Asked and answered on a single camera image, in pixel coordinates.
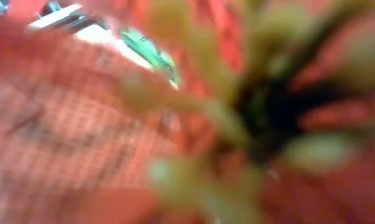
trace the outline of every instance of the green object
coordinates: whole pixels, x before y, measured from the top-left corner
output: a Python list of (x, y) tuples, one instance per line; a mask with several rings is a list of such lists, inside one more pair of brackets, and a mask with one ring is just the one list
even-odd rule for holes
[(180, 78), (172, 58), (147, 40), (138, 30), (127, 28), (119, 31), (119, 35), (128, 47), (148, 61), (155, 70), (166, 75), (168, 82), (175, 88), (180, 84)]

